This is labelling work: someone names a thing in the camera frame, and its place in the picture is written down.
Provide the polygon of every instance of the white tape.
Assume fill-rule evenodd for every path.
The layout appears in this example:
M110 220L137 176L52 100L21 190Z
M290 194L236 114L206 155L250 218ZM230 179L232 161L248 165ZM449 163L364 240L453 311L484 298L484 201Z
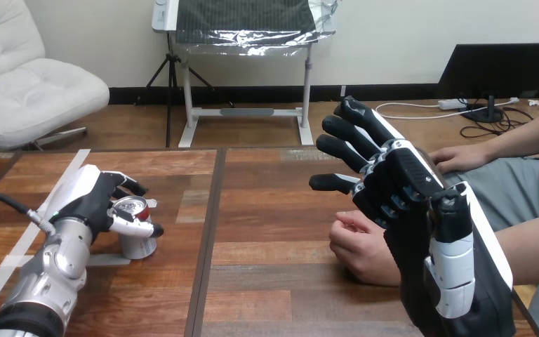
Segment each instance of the white tape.
M146 200L147 206L151 209L155 209L156 206L158 206L158 201L156 199L147 199Z
M40 214L41 216L44 214L48 203L53 198L53 192L57 190L57 188L62 184L63 181L65 181L65 179L67 179L70 175L72 175L75 171L79 169L79 167L86 160L86 157L89 153L90 150L79 150L77 152L75 158L71 160L71 163L69 163L69 166L67 167L51 193L48 195L44 203L38 208L38 214ZM26 228L24 234L22 234L22 237L18 240L18 243L15 244L13 249L11 249L11 252L5 257L4 261L1 263L0 292L5 286L5 283L7 283L7 281L9 280L9 277L11 277L11 275L15 271L15 266L19 265L20 261L25 258L27 250L29 249L32 242L34 242L34 240L36 239L36 236L38 236L38 233L40 233L40 229L34 223L30 223Z
M22 267L28 261L30 261L34 256L33 255L23 255L23 256L11 256L7 255L5 260L1 263L1 267ZM122 254L95 254L90 255L88 260L88 267L94 266L107 266L107 265L128 265L131 263L131 260L124 257Z

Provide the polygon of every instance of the gray shorts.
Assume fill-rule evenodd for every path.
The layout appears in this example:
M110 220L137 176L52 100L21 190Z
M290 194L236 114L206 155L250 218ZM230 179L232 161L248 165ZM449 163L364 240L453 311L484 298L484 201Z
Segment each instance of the gray shorts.
M472 171L445 175L467 181L493 230L539 218L539 159L498 159ZM539 286L528 309L539 326Z

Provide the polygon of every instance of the robotic arm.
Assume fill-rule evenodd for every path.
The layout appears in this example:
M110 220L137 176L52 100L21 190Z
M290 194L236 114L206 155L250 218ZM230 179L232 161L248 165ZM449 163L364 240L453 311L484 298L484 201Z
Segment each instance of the robotic arm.
M160 225L114 208L111 198L143 196L147 189L120 172L94 165L79 169L53 194L45 216L29 210L46 240L20 271L20 280L0 309L0 337L62 337L86 284L90 246L98 233L159 237Z
M513 336L512 274L470 186L447 188L402 134L351 97L324 119L317 148L362 179L312 176L314 190L352 194L386 229L402 303L426 336Z

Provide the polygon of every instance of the white armchair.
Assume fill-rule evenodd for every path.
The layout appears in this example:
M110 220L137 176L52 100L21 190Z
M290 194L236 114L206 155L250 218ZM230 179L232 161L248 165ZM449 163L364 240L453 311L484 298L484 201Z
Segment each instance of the white armchair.
M101 79L44 57L25 2L0 0L0 150L86 132L79 128L37 140L108 104L108 87Z

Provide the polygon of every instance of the wooden tabletop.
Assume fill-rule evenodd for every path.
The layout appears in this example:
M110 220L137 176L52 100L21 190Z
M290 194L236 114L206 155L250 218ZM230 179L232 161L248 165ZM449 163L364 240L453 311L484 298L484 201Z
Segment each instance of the wooden tabletop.
M16 156L0 192L38 208L74 155ZM350 173L341 161L285 147L92 152L84 163L149 187L166 231L144 260L88 267L66 336L420 336L397 289L359 284L329 250L334 213L354 205L308 180ZM0 204L0 264L27 226ZM91 252L119 253L117 236L103 233ZM514 318L518 336L535 335Z

